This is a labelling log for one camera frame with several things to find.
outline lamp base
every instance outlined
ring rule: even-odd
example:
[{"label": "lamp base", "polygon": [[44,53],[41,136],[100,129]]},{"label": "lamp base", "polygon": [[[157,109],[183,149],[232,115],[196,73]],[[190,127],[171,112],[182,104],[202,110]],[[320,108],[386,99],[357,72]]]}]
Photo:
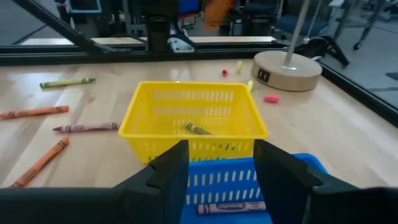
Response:
[{"label": "lamp base", "polygon": [[321,66],[304,56],[293,54],[284,65],[287,52],[266,51],[254,56],[252,76],[260,82],[285,91],[307,91],[316,87]]}]

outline wheel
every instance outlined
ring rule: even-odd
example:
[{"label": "wheel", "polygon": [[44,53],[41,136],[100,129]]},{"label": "wheel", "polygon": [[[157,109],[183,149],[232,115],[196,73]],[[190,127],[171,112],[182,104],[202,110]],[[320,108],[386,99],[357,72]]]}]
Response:
[{"label": "wheel", "polygon": [[358,50],[358,49],[361,48],[361,46],[362,46],[362,43],[358,42],[358,43],[354,44],[353,49],[354,49],[354,50]]}]

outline yellow plastic basket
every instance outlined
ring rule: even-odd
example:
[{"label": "yellow plastic basket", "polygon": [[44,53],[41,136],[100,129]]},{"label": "yellow plastic basket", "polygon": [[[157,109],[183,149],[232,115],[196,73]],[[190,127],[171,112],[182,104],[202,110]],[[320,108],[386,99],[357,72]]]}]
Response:
[{"label": "yellow plastic basket", "polygon": [[[191,122],[211,135],[191,132]],[[148,163],[182,139],[190,161],[252,156],[267,130],[246,85],[141,82],[119,129],[140,161]]]}]

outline purple crayon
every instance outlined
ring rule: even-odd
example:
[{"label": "purple crayon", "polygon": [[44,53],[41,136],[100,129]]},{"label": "purple crayon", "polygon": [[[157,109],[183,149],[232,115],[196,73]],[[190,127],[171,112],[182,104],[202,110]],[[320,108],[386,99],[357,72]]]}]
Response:
[{"label": "purple crayon", "polygon": [[68,126],[60,126],[53,128],[53,131],[61,133],[74,133],[82,131],[107,131],[107,130],[118,130],[120,123],[102,123],[102,124],[72,124]]},{"label": "purple crayon", "polygon": [[197,205],[197,212],[200,215],[216,213],[258,212],[265,210],[265,202],[210,203]]}]

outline blue plastic basket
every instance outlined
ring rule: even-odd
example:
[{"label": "blue plastic basket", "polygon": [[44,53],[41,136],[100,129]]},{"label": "blue plastic basket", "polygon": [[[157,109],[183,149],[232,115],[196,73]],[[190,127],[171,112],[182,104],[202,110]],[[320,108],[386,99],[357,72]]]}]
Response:
[{"label": "blue plastic basket", "polygon": [[[319,160],[307,153],[293,154],[327,173]],[[267,212],[197,215],[196,205],[216,202],[261,201],[253,158],[190,162],[188,189],[181,223],[272,223]]]}]

